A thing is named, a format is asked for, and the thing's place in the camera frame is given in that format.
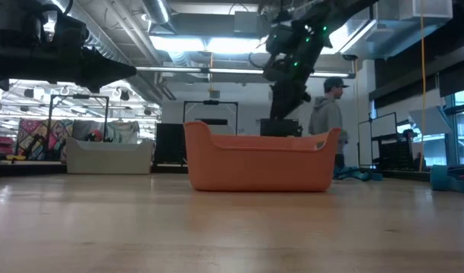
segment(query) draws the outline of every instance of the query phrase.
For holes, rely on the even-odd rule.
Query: baseball cap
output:
[[[345,85],[345,83],[343,82],[343,79],[342,78],[339,78],[339,77],[330,77],[328,79],[326,79],[323,83],[323,87],[324,89],[330,89],[332,87],[343,87],[343,88],[347,88],[349,86]]]

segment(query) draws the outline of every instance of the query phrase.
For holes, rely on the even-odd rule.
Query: wooden floor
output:
[[[464,272],[464,195],[421,182],[197,193],[184,175],[0,178],[0,272]]]

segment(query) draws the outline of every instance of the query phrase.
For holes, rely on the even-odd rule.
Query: orange bin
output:
[[[212,135],[185,123],[188,173],[195,190],[326,191],[340,129],[309,137]]]

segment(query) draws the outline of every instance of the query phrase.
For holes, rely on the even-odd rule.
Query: man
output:
[[[324,96],[315,98],[315,106],[309,121],[309,133],[327,133],[332,128],[343,128],[341,110],[336,100],[343,95],[343,88],[348,86],[339,77],[331,77],[324,81]],[[335,165],[340,169],[345,167],[343,147],[348,139],[348,134],[342,130],[338,140]]]

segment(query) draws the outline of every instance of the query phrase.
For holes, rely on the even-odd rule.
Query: gray hoodie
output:
[[[334,98],[317,97],[309,120],[309,133],[327,133],[333,128],[343,128],[341,110]],[[342,130],[337,153],[343,153],[348,134]]]

